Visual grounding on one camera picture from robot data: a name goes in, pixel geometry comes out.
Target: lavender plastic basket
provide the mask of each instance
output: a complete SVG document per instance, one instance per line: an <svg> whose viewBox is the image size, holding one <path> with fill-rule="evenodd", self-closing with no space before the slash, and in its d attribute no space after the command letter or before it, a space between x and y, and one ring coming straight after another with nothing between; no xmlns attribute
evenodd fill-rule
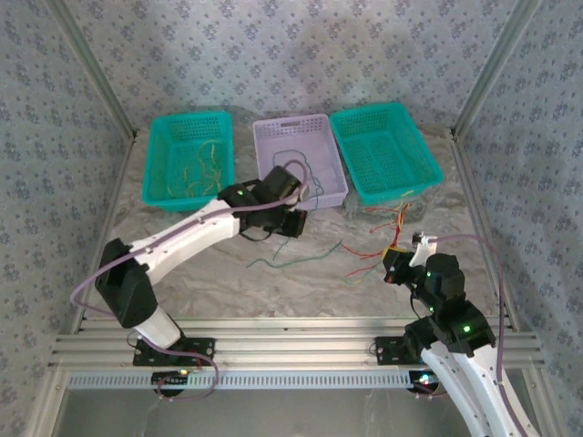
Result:
<svg viewBox="0 0 583 437"><path fill-rule="evenodd" d="M310 193L300 208L342 205L348 187L328 116L316 114L256 121L253 137L260 178L265 178L273 167L297 159L309 169ZM302 177L302 168L297 164L288 169L297 178Z"/></svg>

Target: teal plastic basket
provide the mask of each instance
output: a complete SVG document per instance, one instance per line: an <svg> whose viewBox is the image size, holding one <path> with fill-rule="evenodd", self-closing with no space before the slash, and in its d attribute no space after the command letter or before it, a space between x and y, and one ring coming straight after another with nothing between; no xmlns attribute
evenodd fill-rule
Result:
<svg viewBox="0 0 583 437"><path fill-rule="evenodd" d="M332 114L330 121L364 205L416 196L444 180L400 103L347 109Z"/></svg>
<svg viewBox="0 0 583 437"><path fill-rule="evenodd" d="M152 121L144 172L144 203L166 211L204 207L233 183L233 130L227 112Z"/></svg>

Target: black bracket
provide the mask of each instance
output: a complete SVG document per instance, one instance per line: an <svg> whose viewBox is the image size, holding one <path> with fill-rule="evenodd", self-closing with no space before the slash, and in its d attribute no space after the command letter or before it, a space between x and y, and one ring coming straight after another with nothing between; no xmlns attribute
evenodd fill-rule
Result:
<svg viewBox="0 0 583 437"><path fill-rule="evenodd" d="M184 352L197 352L205 357L213 358L215 354L215 339L182 339L180 350ZM210 366L204 360L191 357L177 357L158 352L148 346L143 340L138 340L134 352L134 366L136 367L195 367Z"/></svg>
<svg viewBox="0 0 583 437"><path fill-rule="evenodd" d="M183 375L179 371L155 371L152 373L150 378L150 383L152 385L158 385L160 380L164 380L164 385L186 385L189 382L189 375ZM178 396L184 390L180 389L155 389L156 393L159 392L162 396L166 398L173 398Z"/></svg>
<svg viewBox="0 0 583 437"><path fill-rule="evenodd" d="M379 366L391 366L396 364L419 364L420 359L415 360L401 337L376 337L374 339L374 353L376 363Z"/></svg>

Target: metal base plate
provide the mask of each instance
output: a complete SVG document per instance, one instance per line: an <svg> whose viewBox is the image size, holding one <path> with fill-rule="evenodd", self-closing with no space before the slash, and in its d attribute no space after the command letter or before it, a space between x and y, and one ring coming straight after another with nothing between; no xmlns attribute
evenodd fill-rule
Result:
<svg viewBox="0 0 583 437"><path fill-rule="evenodd" d="M188 352L197 352L209 358L214 357L215 340L211 338L187 338L184 340L185 349ZM138 340L136 352L134 353L134 366L136 367L208 367L210 364L204 360L197 360L191 357L176 357L154 351L143 340Z"/></svg>
<svg viewBox="0 0 583 437"><path fill-rule="evenodd" d="M376 363L379 366L412 365L423 361L413 360L407 353L403 336L401 337L376 337L374 339L374 353Z"/></svg>

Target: white cable tray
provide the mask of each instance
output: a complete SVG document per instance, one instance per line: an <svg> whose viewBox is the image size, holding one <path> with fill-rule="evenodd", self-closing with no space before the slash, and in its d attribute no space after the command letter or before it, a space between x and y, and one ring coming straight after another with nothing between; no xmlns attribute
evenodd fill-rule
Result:
<svg viewBox="0 0 583 437"><path fill-rule="evenodd" d="M151 371L73 371L69 390L152 389ZM186 385L167 389L204 389L213 371L191 373ZM408 371L225 371L216 390L403 389L411 388Z"/></svg>

